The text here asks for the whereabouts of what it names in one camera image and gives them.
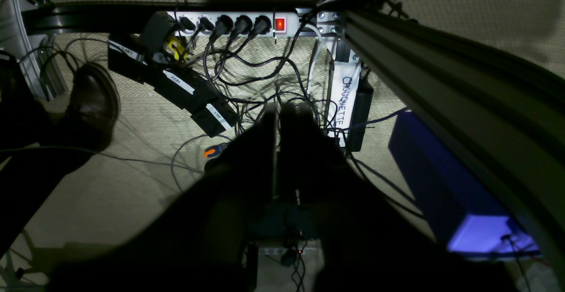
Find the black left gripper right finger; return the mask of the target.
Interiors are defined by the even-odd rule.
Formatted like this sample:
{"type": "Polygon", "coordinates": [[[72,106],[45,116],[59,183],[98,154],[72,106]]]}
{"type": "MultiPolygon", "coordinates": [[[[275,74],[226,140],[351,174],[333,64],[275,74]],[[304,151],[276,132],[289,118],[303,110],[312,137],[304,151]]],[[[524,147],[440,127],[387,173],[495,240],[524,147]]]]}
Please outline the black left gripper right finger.
{"type": "Polygon", "coordinates": [[[515,292],[504,266],[432,242],[349,165],[304,103],[280,113],[282,165],[306,193],[324,266],[315,292],[515,292]]]}

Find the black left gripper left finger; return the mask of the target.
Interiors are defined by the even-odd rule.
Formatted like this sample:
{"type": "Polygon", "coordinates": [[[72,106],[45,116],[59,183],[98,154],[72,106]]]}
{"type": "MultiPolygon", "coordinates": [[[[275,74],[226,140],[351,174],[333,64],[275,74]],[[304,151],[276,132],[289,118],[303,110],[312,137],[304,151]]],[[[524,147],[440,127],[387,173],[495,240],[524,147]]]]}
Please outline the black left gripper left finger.
{"type": "Polygon", "coordinates": [[[101,257],[59,266],[49,291],[247,290],[242,252],[249,221],[268,198],[276,120],[276,107],[265,107],[145,230],[101,257]]]}

